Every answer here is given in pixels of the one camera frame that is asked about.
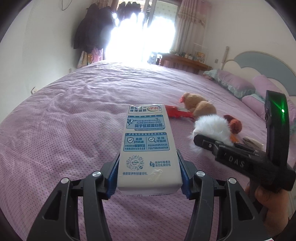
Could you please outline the right hand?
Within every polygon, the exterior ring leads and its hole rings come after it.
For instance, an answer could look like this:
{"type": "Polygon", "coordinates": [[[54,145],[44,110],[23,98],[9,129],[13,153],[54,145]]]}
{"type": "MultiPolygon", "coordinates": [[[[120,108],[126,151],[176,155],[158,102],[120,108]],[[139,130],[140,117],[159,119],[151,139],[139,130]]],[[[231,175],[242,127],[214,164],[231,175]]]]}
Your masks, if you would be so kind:
{"type": "Polygon", "coordinates": [[[279,235],[285,229],[289,221],[288,192],[286,190],[280,190],[278,193],[273,193],[259,186],[255,190],[254,195],[258,202],[267,208],[264,225],[268,233],[272,237],[279,235]]]}

